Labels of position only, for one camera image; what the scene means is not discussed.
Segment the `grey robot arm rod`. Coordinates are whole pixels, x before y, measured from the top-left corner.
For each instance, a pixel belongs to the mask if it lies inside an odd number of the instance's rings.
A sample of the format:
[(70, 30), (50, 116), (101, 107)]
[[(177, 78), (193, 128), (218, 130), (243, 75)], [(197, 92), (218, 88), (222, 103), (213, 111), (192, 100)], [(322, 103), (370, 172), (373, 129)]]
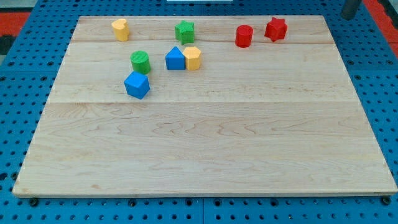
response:
[(355, 17), (361, 3), (362, 0), (345, 0), (340, 16), (346, 21), (352, 20)]

